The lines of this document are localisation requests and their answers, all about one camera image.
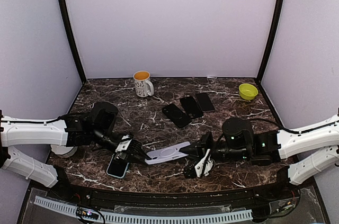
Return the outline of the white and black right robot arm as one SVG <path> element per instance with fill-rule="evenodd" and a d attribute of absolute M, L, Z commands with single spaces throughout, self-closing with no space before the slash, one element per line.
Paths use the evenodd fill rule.
<path fill-rule="evenodd" d="M 279 127 L 254 133 L 252 120 L 229 118 L 222 124 L 222 134 L 214 140 L 211 132 L 186 147 L 181 153 L 191 161 L 184 167 L 185 178 L 209 175 L 217 162 L 245 160 L 252 165 L 267 166 L 291 156 L 313 150 L 307 158 L 280 169 L 270 195 L 281 200 L 292 185 L 300 185 L 310 177 L 338 163 L 338 115 L 294 130 Z"/>

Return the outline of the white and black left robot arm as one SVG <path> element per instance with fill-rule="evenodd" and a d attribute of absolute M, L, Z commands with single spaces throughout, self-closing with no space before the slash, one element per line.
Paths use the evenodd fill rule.
<path fill-rule="evenodd" d="M 63 168 L 42 163 L 16 149 L 17 145 L 50 145 L 54 154 L 72 156 L 79 146 L 94 143 L 113 153 L 118 163 L 145 164 L 150 157 L 130 133 L 114 132 L 118 108 L 96 102 L 88 112 L 76 112 L 52 120 L 25 120 L 1 116 L 1 169 L 36 181 L 64 201 L 75 196 Z"/>

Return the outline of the purple phone with dark screen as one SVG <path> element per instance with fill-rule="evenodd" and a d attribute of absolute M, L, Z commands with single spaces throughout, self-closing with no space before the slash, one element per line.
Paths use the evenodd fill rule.
<path fill-rule="evenodd" d="M 207 93 L 196 93 L 198 105 L 202 112 L 213 112 L 215 107 Z"/>

